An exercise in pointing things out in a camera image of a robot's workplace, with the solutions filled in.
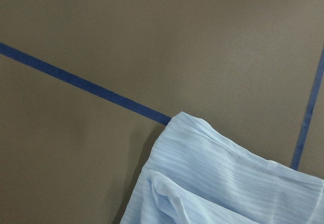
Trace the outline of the light blue button-up shirt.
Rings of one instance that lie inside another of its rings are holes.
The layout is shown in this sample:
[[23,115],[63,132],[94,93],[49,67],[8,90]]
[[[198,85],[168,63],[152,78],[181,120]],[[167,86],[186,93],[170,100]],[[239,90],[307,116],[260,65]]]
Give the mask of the light blue button-up shirt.
[[155,141],[122,223],[323,223],[323,180],[181,112]]

